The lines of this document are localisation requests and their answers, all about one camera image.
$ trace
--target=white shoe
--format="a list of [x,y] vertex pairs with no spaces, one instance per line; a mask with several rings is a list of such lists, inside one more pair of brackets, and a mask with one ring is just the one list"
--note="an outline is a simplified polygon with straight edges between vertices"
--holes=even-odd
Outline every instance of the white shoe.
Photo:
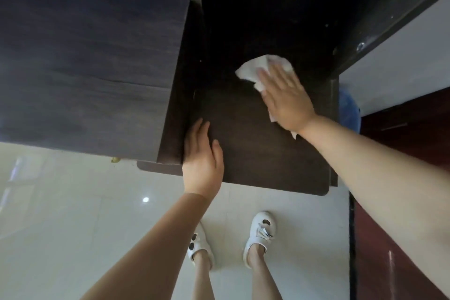
[[244,248],[244,263],[247,268],[250,268],[248,264],[248,250],[254,244],[261,244],[265,251],[264,255],[267,252],[267,246],[274,239],[274,236],[277,231],[277,224],[275,222],[275,218],[268,211],[258,212],[256,216],[253,218],[250,227],[250,237]]
[[212,250],[211,247],[209,246],[208,242],[206,241],[206,235],[205,235],[205,231],[203,230],[203,226],[201,223],[199,223],[197,225],[197,227],[195,228],[195,232],[191,237],[191,243],[189,244],[188,247],[188,256],[191,259],[192,263],[195,266],[195,262],[194,262],[194,258],[192,258],[194,256],[194,254],[196,252],[198,252],[199,250],[205,249],[206,252],[208,252],[208,256],[209,256],[209,262],[211,263],[211,269],[213,269],[214,267],[214,255],[212,254]]

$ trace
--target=white tissue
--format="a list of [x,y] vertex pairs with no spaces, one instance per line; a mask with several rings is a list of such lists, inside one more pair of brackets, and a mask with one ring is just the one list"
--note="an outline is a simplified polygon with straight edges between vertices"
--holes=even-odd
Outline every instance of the white tissue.
[[[276,56],[276,55],[264,55],[257,58],[253,58],[242,64],[239,69],[236,70],[236,76],[240,79],[245,79],[247,81],[254,82],[254,87],[258,92],[262,92],[265,90],[264,85],[259,80],[258,74],[256,73],[258,68],[262,68],[269,73],[269,61],[274,63],[279,63],[283,67],[284,71],[288,74],[295,74],[292,65],[285,58]],[[270,121],[275,122],[276,120],[269,113]],[[295,139],[297,137],[297,133],[291,132],[292,137]]]

